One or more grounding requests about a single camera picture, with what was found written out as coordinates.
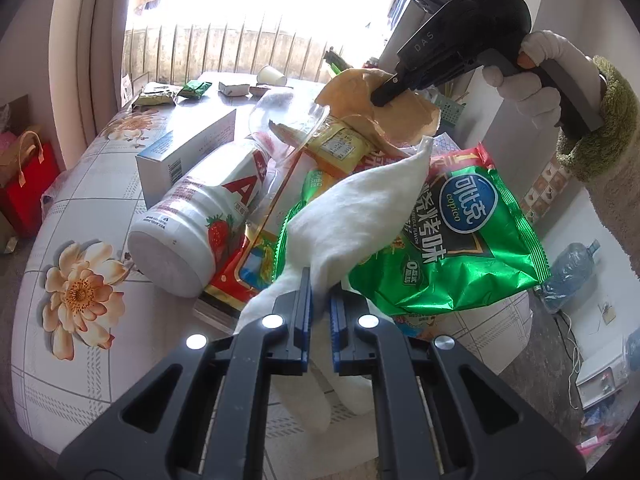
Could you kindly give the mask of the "right hand white glove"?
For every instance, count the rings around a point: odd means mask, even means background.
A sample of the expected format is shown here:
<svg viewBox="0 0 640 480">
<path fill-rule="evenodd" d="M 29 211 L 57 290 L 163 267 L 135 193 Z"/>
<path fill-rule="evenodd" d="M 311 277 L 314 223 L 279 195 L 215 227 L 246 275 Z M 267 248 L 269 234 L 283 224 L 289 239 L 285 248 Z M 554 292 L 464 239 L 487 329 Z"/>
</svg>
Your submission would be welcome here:
<svg viewBox="0 0 640 480">
<path fill-rule="evenodd" d="M 573 136 L 603 125 L 606 82 L 593 58 L 565 37 L 538 30 L 524 37 L 516 73 L 483 68 L 485 81 L 539 129 L 563 126 Z"/>
</svg>

